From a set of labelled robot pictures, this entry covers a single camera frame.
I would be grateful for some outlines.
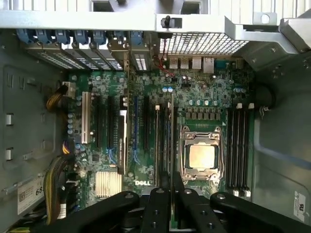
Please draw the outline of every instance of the ventilation grille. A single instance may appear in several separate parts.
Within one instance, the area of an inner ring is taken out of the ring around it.
[[[56,57],[58,57],[59,59],[63,60],[64,62],[69,63],[70,65],[72,65],[73,67],[75,67],[77,69],[84,69],[82,66],[80,66],[78,63],[76,63],[74,60],[66,57],[65,55],[63,55],[61,53],[54,53],[54,55]]]
[[[67,64],[65,64],[64,62],[62,61],[59,61],[58,59],[54,58],[53,56],[45,53],[45,52],[39,52],[38,53],[39,56],[41,56],[42,58],[44,58],[45,60],[49,61],[49,62],[52,62],[62,68],[65,68],[65,69],[72,69],[72,67],[68,66]]]
[[[161,39],[160,52],[189,55],[231,55],[247,43],[248,41],[232,40],[223,33],[175,33],[171,39]]]
[[[137,63],[139,70],[141,70],[141,71],[147,70],[146,60],[145,60],[145,56],[143,54],[135,54],[135,61]]]

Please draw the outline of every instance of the screw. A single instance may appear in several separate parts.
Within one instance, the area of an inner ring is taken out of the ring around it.
[[[161,189],[161,188],[159,188],[156,192],[157,192],[157,193],[164,193],[164,190]]]
[[[128,198],[128,199],[129,198],[133,198],[133,197],[134,197],[134,195],[132,195],[132,194],[128,194],[128,195],[125,196],[125,198]]]
[[[224,194],[218,194],[217,198],[220,200],[223,200],[223,199],[225,199],[225,196],[224,196]]]
[[[186,194],[190,194],[190,193],[192,193],[192,191],[190,190],[190,189],[185,189],[185,191],[184,191]]]

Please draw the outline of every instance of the ram slot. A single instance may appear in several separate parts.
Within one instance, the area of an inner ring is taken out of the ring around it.
[[[95,105],[95,117],[96,117],[96,147],[101,148],[103,145],[103,106],[100,96],[97,96],[94,105]]]
[[[91,142],[91,93],[82,92],[82,135],[81,142],[88,144]]]
[[[150,99],[149,96],[144,97],[144,109],[143,109],[143,120],[144,120],[144,149],[149,149],[150,139]]]
[[[233,172],[233,157],[232,157],[232,132],[233,132],[233,111],[228,109],[227,122],[227,156],[226,156],[226,185],[228,188],[232,187],[232,172]]]
[[[158,160],[159,160],[159,125],[160,125],[160,105],[155,106],[155,176],[154,183],[157,186],[159,182]]]
[[[112,164],[116,164],[117,162],[114,160],[114,100],[112,96],[108,96],[107,99],[107,150],[109,154],[109,161]]]
[[[124,97],[120,97],[120,110],[119,110],[119,151],[118,151],[118,173],[125,175],[126,161],[127,161],[127,103]]]
[[[244,137],[245,137],[245,111],[239,110],[239,160],[238,160],[238,183],[237,187],[242,188],[243,186],[243,174],[244,174]]]
[[[242,188],[248,189],[247,187],[247,173],[248,173],[248,144],[249,144],[249,117],[250,117],[250,112],[249,110],[245,111],[245,120],[244,120],[244,142],[243,142],[243,147],[244,147],[244,161],[243,161],[243,182],[242,182]]]

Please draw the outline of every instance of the black pcie slot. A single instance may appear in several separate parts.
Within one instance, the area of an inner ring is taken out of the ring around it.
[[[248,149],[249,149],[249,117],[250,112],[248,110],[245,111],[245,137],[244,137],[244,161],[243,161],[243,182],[242,182],[242,188],[248,189],[247,187],[247,173],[248,173]]]
[[[175,165],[176,165],[176,161],[175,160],[176,160],[176,153],[177,153],[177,151],[176,151],[176,145],[177,145],[177,135],[176,135],[176,133],[177,133],[177,110],[178,110],[178,108],[174,107],[174,109],[173,109],[174,115],[173,115],[173,129],[172,129],[172,131],[173,131],[173,133],[175,135],[174,135],[174,138],[173,138],[173,151],[172,151],[172,154],[171,154],[171,163],[173,163],[174,168],[176,168],[175,167]]]
[[[233,172],[233,156],[232,156],[232,132],[233,132],[233,111],[228,109],[228,122],[227,122],[227,156],[226,156],[226,185],[232,186],[232,172]]]
[[[127,138],[127,108],[124,106],[123,97],[120,97],[119,105],[119,120],[118,120],[118,173],[120,175],[125,174],[126,169],[126,138]]]
[[[149,149],[150,139],[150,100],[149,96],[144,97],[143,120],[144,120],[144,149]]]
[[[97,96],[95,101],[95,117],[96,117],[96,147],[101,148],[103,145],[103,106],[102,106],[102,101],[101,97]]]
[[[113,148],[113,130],[114,130],[114,103],[113,97],[107,98],[107,148]]]

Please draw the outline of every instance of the label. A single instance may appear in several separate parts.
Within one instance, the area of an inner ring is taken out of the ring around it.
[[[135,185],[151,186],[150,181],[135,181]]]
[[[294,197],[294,215],[302,222],[305,222],[306,196],[295,191]]]
[[[21,214],[41,198],[43,192],[44,177],[38,177],[18,187],[17,189],[17,214]]]
[[[60,204],[60,212],[59,215],[57,217],[57,219],[62,219],[62,218],[66,218],[66,204]]]

